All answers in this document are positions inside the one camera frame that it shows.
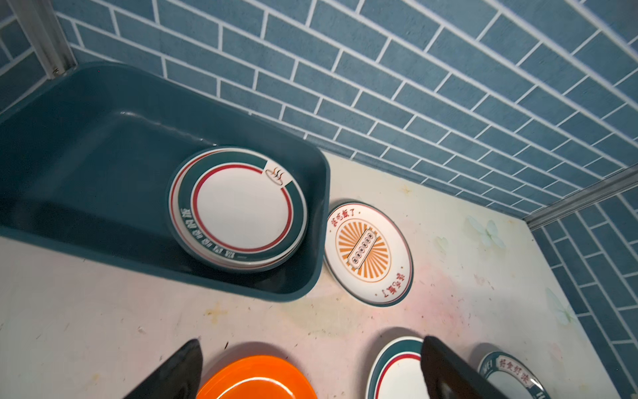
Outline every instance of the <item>table surface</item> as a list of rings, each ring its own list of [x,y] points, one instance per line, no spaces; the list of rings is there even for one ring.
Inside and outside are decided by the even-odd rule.
[[[331,201],[376,206],[404,234],[415,277],[402,302],[364,305],[325,266],[308,295],[271,303],[0,237],[0,397],[120,398],[199,338],[202,382],[243,356],[274,354],[319,399],[362,398],[378,351],[401,335],[435,335],[466,360],[491,343],[554,399],[618,397],[580,324],[551,311],[547,288],[568,302],[522,220],[326,157]],[[484,246],[468,216],[494,220],[506,249]]]

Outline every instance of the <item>plate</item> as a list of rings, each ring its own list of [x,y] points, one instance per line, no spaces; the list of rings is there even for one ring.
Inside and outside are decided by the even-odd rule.
[[[332,210],[324,256],[335,279],[368,305],[396,305],[412,286],[408,244],[392,220],[370,205],[345,202]]]
[[[423,371],[423,340],[402,336],[387,344],[376,357],[367,379],[366,399],[428,399]]]
[[[505,352],[488,353],[478,373],[509,399],[545,398],[549,394],[522,361]]]
[[[301,372],[274,356],[251,356],[238,360],[212,376],[197,399],[316,399],[315,391]]]
[[[306,200],[292,175],[263,154],[219,147],[186,160],[168,189],[178,242],[214,266],[263,271],[281,264],[306,231]]]

